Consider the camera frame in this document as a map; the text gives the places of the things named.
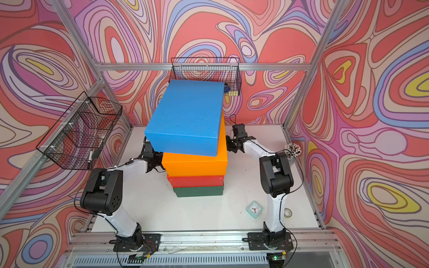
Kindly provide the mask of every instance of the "psychedelic wallpaper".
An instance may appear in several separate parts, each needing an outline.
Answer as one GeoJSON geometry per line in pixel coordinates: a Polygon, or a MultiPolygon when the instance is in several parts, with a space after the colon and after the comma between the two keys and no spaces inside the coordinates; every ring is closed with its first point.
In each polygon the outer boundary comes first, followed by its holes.
{"type": "MultiPolygon", "coordinates": [[[[169,72],[104,73],[130,123],[146,125],[168,86],[169,72]]],[[[242,81],[240,96],[224,97],[226,122],[282,124],[303,75],[303,71],[256,71],[253,84],[242,81]]]]}
{"type": "MultiPolygon", "coordinates": [[[[333,2],[81,0],[67,5],[102,63],[169,63],[171,57],[200,56],[236,56],[242,63],[308,63],[333,2]]],[[[168,76],[105,72],[133,125],[148,123],[168,76]]],[[[234,114],[237,123],[283,123],[302,76],[297,71],[242,72],[242,95],[225,98],[225,119],[230,122],[234,114]]]]}
{"type": "Polygon", "coordinates": [[[289,133],[351,267],[429,267],[429,2],[351,0],[289,133]]]}
{"type": "MultiPolygon", "coordinates": [[[[0,0],[0,194],[73,100],[94,83],[48,0],[0,0]]],[[[119,121],[97,165],[111,166],[119,121]]],[[[0,222],[0,267],[53,267],[87,215],[73,207],[87,172],[46,162],[0,222]]]]}

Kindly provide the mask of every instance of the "wire basket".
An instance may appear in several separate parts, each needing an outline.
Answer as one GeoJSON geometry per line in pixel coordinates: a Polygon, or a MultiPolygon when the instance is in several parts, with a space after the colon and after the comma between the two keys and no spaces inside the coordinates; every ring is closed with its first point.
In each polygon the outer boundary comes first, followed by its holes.
{"type": "Polygon", "coordinates": [[[224,95],[240,96],[242,78],[237,57],[175,57],[171,63],[169,81],[223,82],[224,95]]]}
{"type": "Polygon", "coordinates": [[[87,96],[46,149],[40,150],[42,141],[36,149],[62,169],[92,170],[121,115],[122,105],[87,96]]]}

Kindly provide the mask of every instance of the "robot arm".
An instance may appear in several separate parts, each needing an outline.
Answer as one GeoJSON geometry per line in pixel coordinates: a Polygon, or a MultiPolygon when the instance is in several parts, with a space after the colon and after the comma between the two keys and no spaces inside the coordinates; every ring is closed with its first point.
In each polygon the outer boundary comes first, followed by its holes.
{"type": "Polygon", "coordinates": [[[107,220],[116,230],[120,248],[138,251],[142,249],[144,242],[139,223],[134,221],[121,205],[123,176],[133,177],[147,173],[156,166],[162,167],[162,157],[163,153],[154,151],[151,143],[145,140],[139,157],[119,167],[96,168],[91,171],[80,206],[107,220]]]}
{"type": "Polygon", "coordinates": [[[236,153],[241,150],[259,159],[261,185],[267,193],[267,218],[264,222],[263,236],[267,245],[284,240],[286,229],[284,211],[286,195],[293,186],[293,177],[289,161],[284,152],[271,152],[258,140],[248,136],[244,124],[233,126],[233,137],[226,136],[227,150],[236,153]]]}

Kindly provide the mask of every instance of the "metal grille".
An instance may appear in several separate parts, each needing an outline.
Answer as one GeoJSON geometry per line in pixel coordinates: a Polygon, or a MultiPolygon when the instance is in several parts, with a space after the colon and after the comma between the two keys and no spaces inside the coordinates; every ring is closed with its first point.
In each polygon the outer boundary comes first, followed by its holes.
{"type": "Polygon", "coordinates": [[[242,78],[237,57],[176,57],[171,58],[171,63],[169,81],[223,82],[224,95],[240,96],[242,78]]]}
{"type": "Polygon", "coordinates": [[[63,169],[92,170],[121,114],[122,105],[87,97],[46,150],[36,148],[63,169]]]}
{"type": "MultiPolygon", "coordinates": [[[[154,254],[147,260],[129,260],[128,255],[119,255],[119,261],[122,265],[127,266],[153,266],[173,265],[177,267],[187,265],[254,265],[268,264],[266,253],[224,253],[224,254],[154,254]]],[[[88,266],[118,266],[116,254],[108,255],[91,255],[91,256],[76,256],[74,260],[70,260],[73,267],[88,267],[88,266]]]]}

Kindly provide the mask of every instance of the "blue box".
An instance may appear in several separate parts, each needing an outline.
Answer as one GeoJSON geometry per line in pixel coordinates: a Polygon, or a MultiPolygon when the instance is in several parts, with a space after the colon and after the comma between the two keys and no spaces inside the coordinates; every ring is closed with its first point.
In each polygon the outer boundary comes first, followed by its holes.
{"type": "Polygon", "coordinates": [[[170,81],[145,130],[154,150],[217,156],[223,97],[222,82],[170,81]]]}

